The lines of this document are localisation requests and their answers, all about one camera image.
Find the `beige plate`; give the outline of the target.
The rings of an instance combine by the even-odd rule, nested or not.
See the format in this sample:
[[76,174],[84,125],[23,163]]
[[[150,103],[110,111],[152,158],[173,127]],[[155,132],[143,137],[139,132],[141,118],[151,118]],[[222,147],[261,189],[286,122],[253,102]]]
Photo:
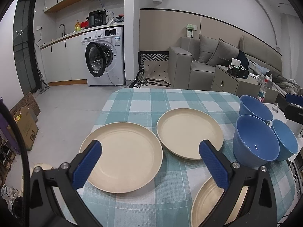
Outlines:
[[101,143],[102,154],[88,177],[94,187],[108,193],[128,193],[140,189],[161,168],[163,149],[149,129],[131,122],[103,125],[83,141],[83,152],[92,140]]
[[201,141],[209,140],[217,150],[221,149],[224,141],[222,129],[215,119],[190,108],[165,112],[157,121],[157,134],[169,151],[190,160],[201,159]]
[[[248,191],[248,186],[243,187],[238,197],[238,200],[226,221],[226,224],[231,223],[236,219],[241,206],[244,202]],[[224,193],[224,189],[219,188],[213,177],[210,177],[199,190],[191,210],[191,226],[199,226],[208,216],[211,210],[215,207],[220,197]]]

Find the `blue bowl front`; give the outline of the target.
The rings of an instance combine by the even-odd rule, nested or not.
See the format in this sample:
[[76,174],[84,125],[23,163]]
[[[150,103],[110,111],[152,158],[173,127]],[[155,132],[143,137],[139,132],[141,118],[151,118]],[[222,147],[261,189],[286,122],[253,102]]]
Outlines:
[[258,168],[275,161],[279,152],[278,139],[265,122],[252,115],[238,117],[233,138],[233,153],[240,164]]

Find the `blue bowl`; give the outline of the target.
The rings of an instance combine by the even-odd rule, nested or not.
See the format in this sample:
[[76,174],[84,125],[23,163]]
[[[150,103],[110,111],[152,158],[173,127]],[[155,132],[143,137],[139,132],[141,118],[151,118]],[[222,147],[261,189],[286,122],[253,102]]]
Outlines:
[[279,152],[278,139],[265,122],[252,115],[238,117],[233,138],[233,153],[240,164],[258,168],[275,161]]
[[284,122],[274,119],[271,129],[274,131],[280,146],[277,161],[287,160],[298,152],[297,139],[292,130]]
[[273,114],[269,108],[258,99],[249,95],[242,95],[240,97],[239,115],[252,115],[267,124],[273,120]]

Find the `blue bowl back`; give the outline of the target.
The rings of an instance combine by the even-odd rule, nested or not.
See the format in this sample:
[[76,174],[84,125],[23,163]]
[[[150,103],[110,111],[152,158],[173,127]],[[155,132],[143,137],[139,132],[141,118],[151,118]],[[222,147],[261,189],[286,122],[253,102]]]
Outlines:
[[267,124],[273,120],[273,114],[269,108],[258,99],[249,95],[242,95],[240,97],[239,115],[252,115]]

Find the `kitchen faucet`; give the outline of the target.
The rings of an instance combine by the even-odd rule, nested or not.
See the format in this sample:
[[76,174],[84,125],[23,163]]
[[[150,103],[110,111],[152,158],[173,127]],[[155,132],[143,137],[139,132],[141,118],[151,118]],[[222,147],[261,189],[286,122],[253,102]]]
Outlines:
[[62,36],[65,36],[66,35],[66,27],[64,24],[60,24],[59,25],[59,29],[62,29]]

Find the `white kettle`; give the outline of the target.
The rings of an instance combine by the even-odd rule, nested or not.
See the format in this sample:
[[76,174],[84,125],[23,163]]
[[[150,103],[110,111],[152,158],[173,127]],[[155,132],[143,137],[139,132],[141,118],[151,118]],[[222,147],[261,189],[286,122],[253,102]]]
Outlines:
[[302,137],[302,130],[303,130],[302,124],[299,124],[297,122],[288,119],[286,121],[286,125],[291,129],[291,131],[294,133],[296,138]]

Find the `clear water bottle red cap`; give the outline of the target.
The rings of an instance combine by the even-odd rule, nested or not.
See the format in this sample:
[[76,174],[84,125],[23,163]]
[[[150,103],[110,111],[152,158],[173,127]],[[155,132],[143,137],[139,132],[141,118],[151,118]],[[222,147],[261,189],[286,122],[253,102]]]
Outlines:
[[257,99],[261,102],[264,101],[265,99],[265,96],[266,96],[266,84],[268,83],[269,79],[268,78],[265,78],[263,81],[262,81],[262,84],[260,86],[260,89],[259,89],[259,93],[258,93],[258,96],[257,96]]

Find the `black box on cabinet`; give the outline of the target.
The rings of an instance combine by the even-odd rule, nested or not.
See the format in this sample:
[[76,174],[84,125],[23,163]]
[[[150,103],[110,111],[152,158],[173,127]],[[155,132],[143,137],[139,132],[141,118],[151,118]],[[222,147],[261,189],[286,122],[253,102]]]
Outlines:
[[249,71],[243,66],[238,67],[235,65],[229,65],[227,68],[227,72],[230,75],[240,79],[247,79],[249,75]]

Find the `white tissue box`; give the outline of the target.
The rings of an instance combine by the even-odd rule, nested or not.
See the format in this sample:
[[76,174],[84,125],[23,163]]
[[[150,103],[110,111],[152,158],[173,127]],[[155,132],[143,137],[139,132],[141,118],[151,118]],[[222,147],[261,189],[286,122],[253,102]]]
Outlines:
[[235,67],[239,67],[241,65],[241,61],[236,58],[232,58],[231,65]]

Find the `cardboard box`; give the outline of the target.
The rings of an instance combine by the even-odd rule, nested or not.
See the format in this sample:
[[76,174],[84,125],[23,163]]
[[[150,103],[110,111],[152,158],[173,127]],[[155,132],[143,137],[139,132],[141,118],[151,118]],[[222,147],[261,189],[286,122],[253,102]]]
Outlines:
[[[22,138],[25,142],[25,148],[28,151],[32,150],[35,138],[37,136],[38,127],[35,123],[35,120],[32,117],[33,111],[29,105],[22,107],[20,110],[18,110],[14,114],[14,120],[20,130],[20,133],[22,135]],[[9,134],[9,137],[7,139],[9,140],[10,144],[13,147],[13,150],[20,154],[19,147],[17,145],[17,140],[15,138],[15,135],[12,131],[12,128],[8,125],[7,126],[7,132]]]

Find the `grey side cabinet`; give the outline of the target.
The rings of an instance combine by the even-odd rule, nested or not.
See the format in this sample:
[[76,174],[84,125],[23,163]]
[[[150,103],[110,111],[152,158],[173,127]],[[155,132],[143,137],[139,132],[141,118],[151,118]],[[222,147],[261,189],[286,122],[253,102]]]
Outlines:
[[230,75],[227,67],[217,65],[211,86],[211,91],[228,92],[238,97],[249,95],[257,98],[260,90],[258,81],[251,76],[240,79]]

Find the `grey cushion right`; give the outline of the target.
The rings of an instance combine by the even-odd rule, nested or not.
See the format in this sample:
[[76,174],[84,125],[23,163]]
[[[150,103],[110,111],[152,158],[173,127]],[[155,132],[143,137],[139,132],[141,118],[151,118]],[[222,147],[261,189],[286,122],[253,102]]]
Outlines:
[[219,39],[218,45],[209,58],[207,64],[213,67],[216,65],[227,67],[233,58],[237,58],[238,54],[239,49],[237,47]]

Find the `grey cushion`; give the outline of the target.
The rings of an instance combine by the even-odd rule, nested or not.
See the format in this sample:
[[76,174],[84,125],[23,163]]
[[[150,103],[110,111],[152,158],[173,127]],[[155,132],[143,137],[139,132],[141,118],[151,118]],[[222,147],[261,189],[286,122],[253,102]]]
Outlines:
[[213,67],[216,65],[227,67],[233,58],[237,58],[238,54],[239,49],[237,47],[219,39],[218,45],[209,58],[207,64]]
[[199,59],[201,63],[207,63],[211,58],[212,54],[215,52],[218,40],[204,35],[199,35],[200,47],[199,47]]

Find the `grey cushion left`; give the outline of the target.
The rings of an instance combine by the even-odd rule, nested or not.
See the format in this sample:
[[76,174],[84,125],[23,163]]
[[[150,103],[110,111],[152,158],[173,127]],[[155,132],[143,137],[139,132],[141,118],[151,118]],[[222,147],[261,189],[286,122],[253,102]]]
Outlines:
[[199,35],[200,47],[199,47],[199,59],[201,63],[207,63],[211,58],[212,54],[215,52],[218,40],[204,35]]

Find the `grey sofa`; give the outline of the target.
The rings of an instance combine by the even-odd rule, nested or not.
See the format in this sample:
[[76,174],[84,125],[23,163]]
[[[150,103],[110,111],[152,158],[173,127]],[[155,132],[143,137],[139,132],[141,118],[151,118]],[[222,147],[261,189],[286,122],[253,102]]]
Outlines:
[[[168,75],[172,88],[190,90],[210,90],[215,74],[215,67],[201,63],[199,59],[200,39],[181,38],[181,46],[169,48]],[[239,54],[236,59],[250,72],[262,70],[264,73],[283,69],[280,53],[262,41],[251,36],[240,36]]]

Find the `white washing machine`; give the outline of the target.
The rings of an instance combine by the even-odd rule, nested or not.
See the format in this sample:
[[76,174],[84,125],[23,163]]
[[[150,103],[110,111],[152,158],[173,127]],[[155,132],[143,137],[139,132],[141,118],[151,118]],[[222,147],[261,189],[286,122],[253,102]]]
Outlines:
[[81,43],[89,86],[125,85],[122,26],[85,32]]

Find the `patterned floor mat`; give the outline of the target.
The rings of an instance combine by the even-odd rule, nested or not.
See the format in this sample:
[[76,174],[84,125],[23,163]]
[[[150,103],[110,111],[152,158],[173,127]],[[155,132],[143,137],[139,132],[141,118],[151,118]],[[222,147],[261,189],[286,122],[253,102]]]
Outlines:
[[139,71],[129,88],[170,88],[168,51],[139,51]]

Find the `yellow oil bottle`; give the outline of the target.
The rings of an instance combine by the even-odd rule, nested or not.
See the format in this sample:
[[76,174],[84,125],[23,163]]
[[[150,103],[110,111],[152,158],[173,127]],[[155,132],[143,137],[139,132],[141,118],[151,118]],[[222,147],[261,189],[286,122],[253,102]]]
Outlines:
[[76,22],[74,29],[75,31],[81,31],[81,24],[79,23],[79,21]]

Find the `black pressure cooker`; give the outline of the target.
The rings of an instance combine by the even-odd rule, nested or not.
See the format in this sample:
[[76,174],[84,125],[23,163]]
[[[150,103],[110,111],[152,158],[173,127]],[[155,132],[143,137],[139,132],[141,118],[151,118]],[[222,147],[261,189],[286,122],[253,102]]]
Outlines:
[[106,25],[108,22],[108,15],[105,10],[96,10],[92,11],[88,14],[88,26],[95,27],[95,26],[102,26]]

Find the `white wall socket charger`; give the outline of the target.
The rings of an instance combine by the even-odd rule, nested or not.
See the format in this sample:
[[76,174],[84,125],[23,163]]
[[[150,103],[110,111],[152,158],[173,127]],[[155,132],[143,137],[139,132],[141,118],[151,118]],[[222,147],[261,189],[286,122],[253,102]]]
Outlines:
[[194,31],[196,31],[196,30],[197,30],[197,25],[187,24],[186,25],[187,37],[193,38]]

